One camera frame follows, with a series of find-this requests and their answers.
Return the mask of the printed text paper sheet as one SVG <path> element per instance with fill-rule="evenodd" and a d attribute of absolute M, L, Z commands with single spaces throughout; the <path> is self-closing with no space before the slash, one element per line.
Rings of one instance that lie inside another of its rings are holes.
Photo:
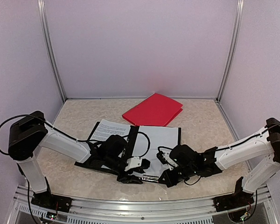
<path fill-rule="evenodd" d="M 105 141 L 111 135 L 125 136 L 130 132 L 130 125 L 110 122 L 102 119 L 97 122 L 89 136 L 89 140 Z"/>

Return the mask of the white paper sheet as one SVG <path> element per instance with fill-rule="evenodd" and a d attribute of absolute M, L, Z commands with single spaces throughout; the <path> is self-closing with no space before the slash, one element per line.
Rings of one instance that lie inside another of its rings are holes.
<path fill-rule="evenodd" d="M 163 171 L 169 169 L 169 165 L 163 165 L 156 157 L 158 147 L 164 146 L 174 148 L 181 143 L 181 128 L 162 126 L 137 126 L 135 128 L 137 137 L 133 148 L 133 156 L 140 156 L 150 161 L 150 167 L 145 173 L 133 172 L 135 176 L 144 175 L 160 177 Z"/>

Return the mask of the black book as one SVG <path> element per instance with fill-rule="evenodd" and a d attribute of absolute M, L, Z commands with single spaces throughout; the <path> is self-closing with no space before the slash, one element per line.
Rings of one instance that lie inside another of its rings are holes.
<path fill-rule="evenodd" d="M 127 146 L 124 149 L 124 151 L 119 155 L 120 157 L 123 157 L 125 159 L 128 159 L 129 157 L 134 157 L 133 156 L 133 148 L 134 148 L 133 144 L 135 143 L 135 140 L 137 137 L 137 133 L 135 131 L 136 127 L 137 126 L 130 126 L 129 134 L 122 136 L 127 141 Z M 96 143 L 99 143 L 99 142 L 103 142 L 103 141 L 89 140 L 89 138 L 87 139 L 87 143 L 90 146 L 90 154 L 91 154 L 91 146 Z M 169 155 L 169 152 L 171 151 L 172 148 L 159 146 L 157 149 L 158 149 L 158 151 L 162 151 Z M 99 159 L 97 159 L 95 156 L 92 156 L 92 155 L 90 155 L 90 157 L 83 163 L 75 162 L 75 165 L 82 167 L 82 168 L 96 170 L 96 171 L 109 173 L 109 174 L 113 174 L 113 175 L 117 176 L 117 174 L 114 171 L 112 171 L 108 167 L 104 166 L 102 161 L 100 161 Z M 133 169 L 133 172 L 143 174 L 143 173 L 145 173 L 144 170 L 145 169 L 135 168 L 135 169 Z"/>

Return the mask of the red file folder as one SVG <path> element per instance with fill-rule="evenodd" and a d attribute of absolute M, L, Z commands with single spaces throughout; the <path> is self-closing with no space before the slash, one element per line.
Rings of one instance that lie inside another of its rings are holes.
<path fill-rule="evenodd" d="M 134 126 L 167 126 L 182 112 L 182 106 L 172 98 L 154 93 L 122 114 L 122 118 Z"/>

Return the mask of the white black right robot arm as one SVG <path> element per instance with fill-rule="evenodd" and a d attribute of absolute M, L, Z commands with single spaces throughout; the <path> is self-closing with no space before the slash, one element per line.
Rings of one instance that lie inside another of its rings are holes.
<path fill-rule="evenodd" d="M 280 170 L 280 121 L 275 118 L 267 119 L 263 128 L 246 138 L 202 153 L 188 145 L 175 146 L 168 156 L 158 152 L 157 158 L 169 166 L 159 177 L 158 183 L 170 188 L 195 175 L 206 178 L 259 156 L 263 156 L 263 160 L 248 176 L 239 180 L 239 189 L 229 197 L 230 204 L 239 207 L 247 200 L 247 194 L 254 193 Z"/>

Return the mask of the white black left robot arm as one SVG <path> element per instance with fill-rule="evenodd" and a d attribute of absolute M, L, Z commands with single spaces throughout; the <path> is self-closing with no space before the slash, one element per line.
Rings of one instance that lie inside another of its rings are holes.
<path fill-rule="evenodd" d="M 17 118 L 18 121 L 10 127 L 8 154 L 45 207 L 53 207 L 56 197 L 35 157 L 37 149 L 67 156 L 83 168 L 114 174 L 122 183 L 143 183 L 133 172 L 143 173 L 150 162 L 143 155 L 133 156 L 128 143 L 138 133 L 127 136 L 113 133 L 106 140 L 79 140 L 55 128 L 41 111 L 18 115 Z"/>

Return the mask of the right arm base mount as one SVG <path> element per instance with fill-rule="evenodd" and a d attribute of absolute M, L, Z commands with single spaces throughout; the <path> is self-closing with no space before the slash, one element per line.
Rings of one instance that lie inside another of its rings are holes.
<path fill-rule="evenodd" d="M 229 194 L 213 198 L 213 203 L 216 208 L 216 212 L 221 212 L 248 206 L 254 203 L 254 199 L 253 194 Z"/>

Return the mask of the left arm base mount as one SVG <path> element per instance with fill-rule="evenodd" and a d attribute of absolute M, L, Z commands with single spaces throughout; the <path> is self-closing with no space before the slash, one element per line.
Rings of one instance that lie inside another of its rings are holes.
<path fill-rule="evenodd" d="M 69 213 L 72 198 L 66 196 L 54 195 L 48 192 L 34 194 L 31 203 L 33 205 L 46 208 L 49 210 Z"/>

